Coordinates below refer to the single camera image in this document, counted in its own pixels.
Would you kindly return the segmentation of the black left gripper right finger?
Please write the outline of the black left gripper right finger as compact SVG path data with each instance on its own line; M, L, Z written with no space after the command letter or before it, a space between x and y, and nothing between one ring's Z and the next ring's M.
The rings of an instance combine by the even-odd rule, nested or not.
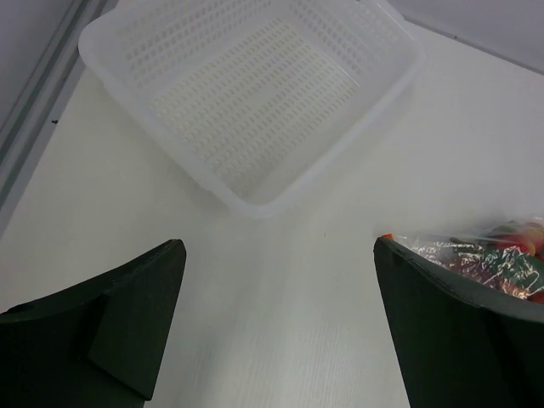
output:
M431 263L389 238L377 281L412 407L541 407L543 306Z

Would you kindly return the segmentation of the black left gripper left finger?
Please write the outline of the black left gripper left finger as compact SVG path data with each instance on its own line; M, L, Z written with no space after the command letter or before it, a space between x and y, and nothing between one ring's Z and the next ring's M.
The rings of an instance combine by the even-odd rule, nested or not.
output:
M3 407L142 407L153 397L182 286L169 240L1 314Z

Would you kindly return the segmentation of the clear zip top bag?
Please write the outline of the clear zip top bag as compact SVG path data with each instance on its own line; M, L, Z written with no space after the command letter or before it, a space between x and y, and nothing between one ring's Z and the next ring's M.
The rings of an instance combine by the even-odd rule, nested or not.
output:
M512 297L543 303L543 218L518 218L456 235L389 233L433 264Z

